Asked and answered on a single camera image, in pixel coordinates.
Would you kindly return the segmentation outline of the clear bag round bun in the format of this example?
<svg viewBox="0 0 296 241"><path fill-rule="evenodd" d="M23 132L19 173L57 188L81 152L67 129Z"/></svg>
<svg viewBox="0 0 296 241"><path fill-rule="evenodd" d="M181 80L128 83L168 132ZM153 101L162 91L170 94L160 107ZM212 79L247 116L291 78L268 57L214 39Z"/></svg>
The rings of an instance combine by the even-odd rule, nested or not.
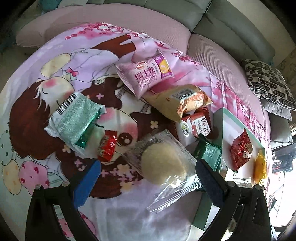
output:
<svg viewBox="0 0 296 241"><path fill-rule="evenodd" d="M155 189L149 212L159 213L203 187L195 170L197 160L168 130L138 141L122 157Z"/></svg>

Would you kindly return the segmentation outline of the small red candy packet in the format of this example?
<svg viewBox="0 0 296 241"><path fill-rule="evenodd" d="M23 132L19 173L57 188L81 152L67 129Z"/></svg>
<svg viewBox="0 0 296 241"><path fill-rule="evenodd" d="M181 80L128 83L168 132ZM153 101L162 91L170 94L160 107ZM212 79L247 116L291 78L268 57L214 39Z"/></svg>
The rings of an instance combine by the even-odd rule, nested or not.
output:
<svg viewBox="0 0 296 241"><path fill-rule="evenodd" d="M110 162L115 152L116 143L117 131L106 130L98 147L97 159L100 162Z"/></svg>

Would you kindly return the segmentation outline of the green white snack packet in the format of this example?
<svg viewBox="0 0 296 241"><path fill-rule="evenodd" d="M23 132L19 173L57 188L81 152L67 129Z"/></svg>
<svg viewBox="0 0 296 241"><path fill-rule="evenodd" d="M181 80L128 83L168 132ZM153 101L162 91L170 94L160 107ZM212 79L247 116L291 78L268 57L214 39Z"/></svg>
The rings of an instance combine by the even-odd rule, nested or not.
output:
<svg viewBox="0 0 296 241"><path fill-rule="evenodd" d="M95 155L103 128L97 121L106 114L106 107L87 98L81 92L72 93L49 117L45 131L61 139L81 157Z"/></svg>

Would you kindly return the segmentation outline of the orange beige bread snack bag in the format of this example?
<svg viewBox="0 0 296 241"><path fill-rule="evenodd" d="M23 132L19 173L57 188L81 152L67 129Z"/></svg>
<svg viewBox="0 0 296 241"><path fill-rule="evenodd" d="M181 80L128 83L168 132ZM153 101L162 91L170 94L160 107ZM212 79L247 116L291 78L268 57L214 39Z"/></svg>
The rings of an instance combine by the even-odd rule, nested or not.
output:
<svg viewBox="0 0 296 241"><path fill-rule="evenodd" d="M183 114L213 103L203 90L193 84L175 86L157 94L145 94L144 99L162 115L178 123Z"/></svg>

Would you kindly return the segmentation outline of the pink swiss roll snack bag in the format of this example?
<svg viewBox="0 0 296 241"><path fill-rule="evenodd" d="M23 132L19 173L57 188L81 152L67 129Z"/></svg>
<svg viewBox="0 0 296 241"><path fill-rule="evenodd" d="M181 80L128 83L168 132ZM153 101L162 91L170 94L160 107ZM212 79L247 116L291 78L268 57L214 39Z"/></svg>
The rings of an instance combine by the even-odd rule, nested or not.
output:
<svg viewBox="0 0 296 241"><path fill-rule="evenodd" d="M159 49L154 56L145 60L115 64L115 69L121 81L137 98L158 83L174 77L166 57Z"/></svg>

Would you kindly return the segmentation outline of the yellow snack packet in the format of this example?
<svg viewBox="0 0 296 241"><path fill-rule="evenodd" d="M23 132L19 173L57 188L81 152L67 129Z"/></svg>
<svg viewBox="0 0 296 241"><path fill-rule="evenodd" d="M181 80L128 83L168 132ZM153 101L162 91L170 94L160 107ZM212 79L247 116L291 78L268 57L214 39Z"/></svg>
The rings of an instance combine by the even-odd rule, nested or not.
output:
<svg viewBox="0 0 296 241"><path fill-rule="evenodd" d="M259 185L263 180L267 178L267 162L263 150L259 150L259 153L254 162L252 181L254 185Z"/></svg>

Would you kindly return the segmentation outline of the green rimmed cardboard box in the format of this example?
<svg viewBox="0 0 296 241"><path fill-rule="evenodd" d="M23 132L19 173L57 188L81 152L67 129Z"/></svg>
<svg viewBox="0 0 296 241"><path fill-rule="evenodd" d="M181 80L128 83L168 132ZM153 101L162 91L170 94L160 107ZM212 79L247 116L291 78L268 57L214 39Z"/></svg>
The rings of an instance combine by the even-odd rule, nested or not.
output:
<svg viewBox="0 0 296 241"><path fill-rule="evenodd" d="M239 187L252 188L255 185L253 178L255 160L259 153L262 153L264 157L266 156L264 146L239 119L225 108L221 108L213 114L212 123L213 133L217 135L212 142L222 148L221 161L216 168L216 172L226 181L234 181ZM253 152L246 164L237 171L233 171L231 169L230 148L233 141L243 134L244 130L248 134ZM208 195L203 194L193 221L193 226L200 230L206 230L217 212L218 208L212 204Z"/></svg>

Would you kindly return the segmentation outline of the red patterned snack packet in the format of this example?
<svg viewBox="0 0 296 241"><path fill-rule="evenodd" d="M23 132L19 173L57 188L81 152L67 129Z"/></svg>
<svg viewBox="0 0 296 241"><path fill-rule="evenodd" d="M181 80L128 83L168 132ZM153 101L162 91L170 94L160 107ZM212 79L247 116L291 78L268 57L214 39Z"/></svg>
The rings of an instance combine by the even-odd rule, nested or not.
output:
<svg viewBox="0 0 296 241"><path fill-rule="evenodd" d="M230 147L231 168L233 171L238 171L251 158L253 146L248 136L247 130L234 139Z"/></svg>

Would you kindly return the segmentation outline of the dark green small packet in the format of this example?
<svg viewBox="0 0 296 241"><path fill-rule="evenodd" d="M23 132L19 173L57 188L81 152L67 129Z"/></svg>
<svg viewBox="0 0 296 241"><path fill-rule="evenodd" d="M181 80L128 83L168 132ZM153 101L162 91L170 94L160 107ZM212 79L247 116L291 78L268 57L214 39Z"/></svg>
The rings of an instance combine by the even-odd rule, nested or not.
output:
<svg viewBox="0 0 296 241"><path fill-rule="evenodd" d="M214 171L217 171L221 162L222 148L209 142L203 134L199 134L193 156L196 160L204 159Z"/></svg>

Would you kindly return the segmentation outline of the red white milk carton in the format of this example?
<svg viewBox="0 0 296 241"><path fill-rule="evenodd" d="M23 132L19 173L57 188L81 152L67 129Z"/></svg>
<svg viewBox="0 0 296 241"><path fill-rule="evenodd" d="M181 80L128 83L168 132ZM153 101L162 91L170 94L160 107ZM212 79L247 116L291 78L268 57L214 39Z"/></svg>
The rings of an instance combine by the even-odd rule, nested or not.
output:
<svg viewBox="0 0 296 241"><path fill-rule="evenodd" d="M185 114L181 121L176 123L176 130L180 143L185 147L194 143L199 134L206 137L212 131L208 108L202 107L193 114Z"/></svg>

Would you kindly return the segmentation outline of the grey cushion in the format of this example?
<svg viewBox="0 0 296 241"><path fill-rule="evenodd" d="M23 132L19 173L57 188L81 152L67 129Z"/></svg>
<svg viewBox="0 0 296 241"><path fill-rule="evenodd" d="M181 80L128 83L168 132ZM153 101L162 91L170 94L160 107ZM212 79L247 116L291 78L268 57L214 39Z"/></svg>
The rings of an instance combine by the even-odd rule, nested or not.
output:
<svg viewBox="0 0 296 241"><path fill-rule="evenodd" d="M289 109L283 108L282 106L278 104L273 104L271 102L268 102L265 99L260 99L262 108L272 114L275 114L277 116L280 116L282 118L285 118L289 121L292 121L292 114Z"/></svg>

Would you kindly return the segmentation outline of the black white patterned cushion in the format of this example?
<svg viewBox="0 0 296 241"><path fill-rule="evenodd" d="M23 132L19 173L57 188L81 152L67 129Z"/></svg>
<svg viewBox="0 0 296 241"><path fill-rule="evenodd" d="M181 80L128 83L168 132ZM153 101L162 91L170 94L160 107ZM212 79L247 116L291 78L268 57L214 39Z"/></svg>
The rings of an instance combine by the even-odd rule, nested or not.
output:
<svg viewBox="0 0 296 241"><path fill-rule="evenodd" d="M295 111L295 99L281 72L257 60L242 60L249 89L260 99Z"/></svg>

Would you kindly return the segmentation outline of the pink cartoon print blanket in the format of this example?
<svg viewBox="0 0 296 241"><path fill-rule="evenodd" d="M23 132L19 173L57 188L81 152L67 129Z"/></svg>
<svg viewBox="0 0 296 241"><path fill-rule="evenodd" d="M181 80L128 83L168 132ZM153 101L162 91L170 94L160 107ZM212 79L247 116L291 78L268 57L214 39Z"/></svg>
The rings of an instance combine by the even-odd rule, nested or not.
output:
<svg viewBox="0 0 296 241"><path fill-rule="evenodd" d="M149 133L177 125L144 99L136 98L116 75L117 63L151 57L160 50L173 77L150 90L194 84L203 89L211 111L226 108L267 146L267 112L250 91L245 75L227 83L171 46L126 28L92 23L67 30L44 44L8 79L1 91L1 215L18 240L25 239L26 219L34 187L57 187L82 172L96 157L100 137L117 132L111 161L102 165L86 204L83 220L100 240L186 240L199 194L190 192L160 213L146 207L154 188L136 173L122 155ZM73 92L102 104L86 157L74 152L45 128L54 111Z"/></svg>

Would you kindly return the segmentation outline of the grey sofa with pink cover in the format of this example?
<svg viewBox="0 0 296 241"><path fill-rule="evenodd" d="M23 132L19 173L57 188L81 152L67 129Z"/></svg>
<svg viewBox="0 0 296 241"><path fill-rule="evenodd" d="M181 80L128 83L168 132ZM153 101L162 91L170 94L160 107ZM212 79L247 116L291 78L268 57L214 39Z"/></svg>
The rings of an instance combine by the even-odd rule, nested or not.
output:
<svg viewBox="0 0 296 241"><path fill-rule="evenodd" d="M103 136L106 130L117 131L119 148L165 129L178 139L176 123L135 97L115 69L115 64L151 57L158 49L174 77L154 92L197 85L213 101L210 111L228 109L264 146L293 142L288 121L262 108L244 69L229 53L157 11L131 4L68 6L28 23L17 44L38 47L18 69L23 87L9 109L10 142L21 156L41 159L66 146L45 127L73 92L106 107L97 124Z"/></svg>

